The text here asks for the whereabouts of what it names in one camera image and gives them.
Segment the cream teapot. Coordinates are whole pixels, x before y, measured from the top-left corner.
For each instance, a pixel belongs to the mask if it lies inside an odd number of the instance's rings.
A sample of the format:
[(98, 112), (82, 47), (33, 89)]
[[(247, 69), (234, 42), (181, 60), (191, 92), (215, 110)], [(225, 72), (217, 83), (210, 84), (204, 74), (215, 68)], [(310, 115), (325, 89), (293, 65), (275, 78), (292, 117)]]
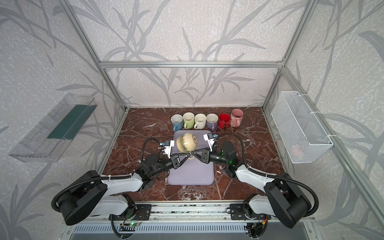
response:
[(177, 152), (183, 154), (191, 154), (198, 146), (198, 140), (192, 133), (185, 133), (179, 136), (176, 140)]

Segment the white mug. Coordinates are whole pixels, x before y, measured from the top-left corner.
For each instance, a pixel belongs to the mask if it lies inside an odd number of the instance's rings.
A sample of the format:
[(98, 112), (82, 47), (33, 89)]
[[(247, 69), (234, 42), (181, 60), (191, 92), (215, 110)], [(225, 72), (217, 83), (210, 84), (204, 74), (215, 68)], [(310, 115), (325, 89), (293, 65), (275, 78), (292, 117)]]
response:
[(196, 130), (204, 129), (206, 127), (206, 121), (207, 121), (206, 115), (204, 115), (204, 114), (195, 115), (194, 129), (196, 129)]

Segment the lavender mug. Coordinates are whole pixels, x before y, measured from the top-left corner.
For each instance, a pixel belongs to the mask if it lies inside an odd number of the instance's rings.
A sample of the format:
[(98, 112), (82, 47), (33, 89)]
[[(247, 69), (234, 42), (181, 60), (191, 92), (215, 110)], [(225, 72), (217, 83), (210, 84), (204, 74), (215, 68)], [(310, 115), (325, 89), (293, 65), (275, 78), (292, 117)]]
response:
[(206, 119), (206, 126), (208, 130), (214, 132), (218, 127), (219, 117), (216, 114), (208, 114)]

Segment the light green mug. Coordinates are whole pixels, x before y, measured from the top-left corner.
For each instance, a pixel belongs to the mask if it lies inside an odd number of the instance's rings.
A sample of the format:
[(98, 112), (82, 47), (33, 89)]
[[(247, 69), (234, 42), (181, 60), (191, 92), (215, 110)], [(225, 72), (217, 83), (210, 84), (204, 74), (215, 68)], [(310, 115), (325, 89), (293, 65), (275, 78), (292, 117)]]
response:
[(191, 112), (184, 113), (183, 124), (184, 124), (184, 129), (186, 130), (193, 129), (195, 125), (195, 115)]

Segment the blue mug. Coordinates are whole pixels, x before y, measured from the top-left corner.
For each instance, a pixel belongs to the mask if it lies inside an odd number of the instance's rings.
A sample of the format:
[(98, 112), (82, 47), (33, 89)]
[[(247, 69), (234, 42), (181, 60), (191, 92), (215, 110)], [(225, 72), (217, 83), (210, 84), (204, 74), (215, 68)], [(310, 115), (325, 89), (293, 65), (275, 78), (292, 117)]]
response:
[(176, 114), (171, 117), (171, 122), (173, 125), (173, 131), (177, 132), (179, 130), (182, 130), (184, 127), (184, 122), (183, 122), (183, 116)]

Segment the red mug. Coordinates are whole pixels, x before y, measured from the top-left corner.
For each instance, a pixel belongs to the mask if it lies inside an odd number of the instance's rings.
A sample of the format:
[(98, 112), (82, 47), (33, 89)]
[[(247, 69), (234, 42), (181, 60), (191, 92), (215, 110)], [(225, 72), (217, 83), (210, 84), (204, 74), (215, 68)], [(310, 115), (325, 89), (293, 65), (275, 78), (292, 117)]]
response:
[(231, 122), (231, 116), (230, 115), (228, 115), (226, 113), (222, 113), (219, 115), (218, 126), (220, 129), (222, 129), (222, 130), (227, 129), (230, 126), (230, 122)]

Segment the pink patterned mug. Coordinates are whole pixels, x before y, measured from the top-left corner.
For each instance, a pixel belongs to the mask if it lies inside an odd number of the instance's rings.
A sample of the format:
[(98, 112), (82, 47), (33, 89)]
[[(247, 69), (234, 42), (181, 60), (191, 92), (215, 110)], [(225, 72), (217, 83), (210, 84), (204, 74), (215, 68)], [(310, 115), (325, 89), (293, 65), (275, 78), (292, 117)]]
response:
[(233, 109), (231, 112), (231, 122), (230, 125), (233, 128), (238, 128), (243, 120), (244, 112), (240, 109)]

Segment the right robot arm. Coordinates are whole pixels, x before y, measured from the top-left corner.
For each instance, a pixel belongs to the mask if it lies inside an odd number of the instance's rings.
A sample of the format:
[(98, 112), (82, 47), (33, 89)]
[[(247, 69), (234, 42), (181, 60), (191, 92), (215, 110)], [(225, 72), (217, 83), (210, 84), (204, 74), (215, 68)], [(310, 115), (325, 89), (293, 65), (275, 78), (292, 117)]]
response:
[(273, 175), (247, 167), (237, 158), (231, 142), (223, 143), (219, 152), (204, 148), (191, 154), (202, 163), (225, 165), (225, 172), (230, 178), (265, 193), (264, 196), (252, 195), (244, 200), (245, 212), (251, 219), (254, 215), (265, 214), (293, 228), (302, 218), (313, 215), (319, 208), (319, 198), (310, 187), (293, 180), (287, 173)]

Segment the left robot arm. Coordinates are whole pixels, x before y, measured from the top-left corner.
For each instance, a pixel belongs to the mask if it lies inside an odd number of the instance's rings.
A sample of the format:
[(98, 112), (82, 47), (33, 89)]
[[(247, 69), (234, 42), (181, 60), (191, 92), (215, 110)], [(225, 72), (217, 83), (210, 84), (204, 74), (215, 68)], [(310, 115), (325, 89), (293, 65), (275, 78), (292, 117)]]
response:
[(68, 226), (87, 217), (121, 215), (134, 205), (123, 193), (148, 189), (155, 176), (181, 167), (189, 157), (189, 153), (178, 153), (160, 160), (156, 154), (151, 154), (129, 175), (107, 176), (88, 171), (54, 196), (51, 207), (62, 214)]

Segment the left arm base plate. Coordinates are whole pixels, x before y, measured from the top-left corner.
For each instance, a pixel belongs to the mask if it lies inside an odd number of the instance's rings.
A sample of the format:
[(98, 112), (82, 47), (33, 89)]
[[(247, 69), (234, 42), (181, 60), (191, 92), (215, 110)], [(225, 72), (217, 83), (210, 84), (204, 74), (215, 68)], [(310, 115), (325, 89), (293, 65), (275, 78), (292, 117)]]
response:
[(135, 207), (129, 206), (121, 215), (112, 215), (109, 220), (114, 221), (148, 221), (151, 215), (152, 205), (138, 204)]

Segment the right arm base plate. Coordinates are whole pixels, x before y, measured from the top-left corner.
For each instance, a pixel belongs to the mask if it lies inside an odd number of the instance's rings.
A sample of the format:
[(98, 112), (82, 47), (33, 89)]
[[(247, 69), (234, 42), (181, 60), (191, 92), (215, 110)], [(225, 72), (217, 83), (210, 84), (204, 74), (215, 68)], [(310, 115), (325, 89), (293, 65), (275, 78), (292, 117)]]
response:
[(230, 204), (228, 213), (231, 215), (231, 220), (264, 221), (267, 217), (265, 214), (255, 214), (250, 207), (245, 207), (244, 204)]

